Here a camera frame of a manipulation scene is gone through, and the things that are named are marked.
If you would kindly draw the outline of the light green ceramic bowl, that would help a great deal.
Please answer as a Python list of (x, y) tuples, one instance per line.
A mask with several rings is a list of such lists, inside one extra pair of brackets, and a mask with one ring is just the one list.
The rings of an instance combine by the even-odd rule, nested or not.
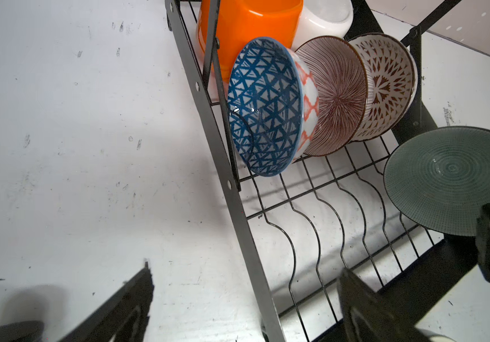
[(404, 142), (385, 165), (384, 186), (413, 222), (474, 236), (481, 207), (490, 204), (490, 130), (437, 128)]

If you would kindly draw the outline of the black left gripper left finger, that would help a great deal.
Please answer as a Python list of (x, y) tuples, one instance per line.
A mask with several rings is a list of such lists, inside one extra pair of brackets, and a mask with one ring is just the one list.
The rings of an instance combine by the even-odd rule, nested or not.
[(143, 341), (155, 286), (149, 264), (127, 281), (63, 341)]

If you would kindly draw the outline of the white ceramic bowl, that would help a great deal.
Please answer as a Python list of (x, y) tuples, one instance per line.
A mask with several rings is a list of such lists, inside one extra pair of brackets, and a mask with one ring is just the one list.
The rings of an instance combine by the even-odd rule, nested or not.
[(353, 23), (350, 0), (305, 0), (291, 49), (319, 36), (343, 38)]

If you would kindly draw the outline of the white patterned bowl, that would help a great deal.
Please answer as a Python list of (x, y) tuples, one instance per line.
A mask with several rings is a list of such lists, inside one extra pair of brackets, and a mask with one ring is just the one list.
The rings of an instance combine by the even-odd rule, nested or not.
[(418, 70), (407, 48), (387, 34), (363, 34), (349, 43), (370, 71), (373, 92), (369, 109), (351, 140), (368, 141), (394, 128), (406, 114), (417, 92)]

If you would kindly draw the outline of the blue patterned bowl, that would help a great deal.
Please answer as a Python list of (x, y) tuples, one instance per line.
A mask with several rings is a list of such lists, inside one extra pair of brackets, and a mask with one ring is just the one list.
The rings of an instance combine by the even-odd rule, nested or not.
[(319, 121), (319, 93), (306, 62), (273, 38), (239, 53), (227, 103), (232, 140), (245, 165), (276, 176), (302, 156)]

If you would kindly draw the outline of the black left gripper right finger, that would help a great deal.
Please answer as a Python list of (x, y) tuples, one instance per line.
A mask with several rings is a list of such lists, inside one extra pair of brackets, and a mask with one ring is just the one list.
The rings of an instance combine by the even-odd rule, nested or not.
[(343, 324), (349, 341), (428, 341), (350, 269), (338, 279)]

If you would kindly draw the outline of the orange plastic bowl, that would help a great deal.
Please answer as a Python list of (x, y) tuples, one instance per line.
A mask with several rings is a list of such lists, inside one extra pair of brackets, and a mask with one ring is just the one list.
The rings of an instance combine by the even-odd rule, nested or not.
[(242, 49), (256, 38), (270, 38), (280, 43), (281, 54), (290, 58), (302, 1), (203, 1), (197, 21), (197, 39), (207, 55), (209, 10), (219, 6), (215, 37), (219, 41), (218, 57), (222, 80), (227, 83), (233, 65)]

